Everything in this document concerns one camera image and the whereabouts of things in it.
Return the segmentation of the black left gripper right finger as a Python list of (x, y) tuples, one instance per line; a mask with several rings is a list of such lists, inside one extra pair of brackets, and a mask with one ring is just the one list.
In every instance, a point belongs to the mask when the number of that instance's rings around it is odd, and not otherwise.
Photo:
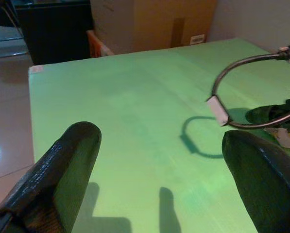
[(252, 133), (230, 130), (224, 160), (259, 233), (290, 233), (290, 156)]

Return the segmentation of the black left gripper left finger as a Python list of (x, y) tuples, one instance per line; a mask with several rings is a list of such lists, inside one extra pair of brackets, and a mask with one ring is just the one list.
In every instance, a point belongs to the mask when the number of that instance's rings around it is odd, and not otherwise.
[(71, 232), (101, 141), (91, 122), (69, 126), (0, 203), (0, 233)]

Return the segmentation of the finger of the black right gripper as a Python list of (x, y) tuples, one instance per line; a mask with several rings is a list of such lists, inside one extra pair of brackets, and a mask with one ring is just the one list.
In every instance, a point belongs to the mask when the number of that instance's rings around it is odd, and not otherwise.
[(254, 125), (265, 124), (290, 113), (290, 99), (284, 104), (261, 106), (246, 113), (246, 120)]

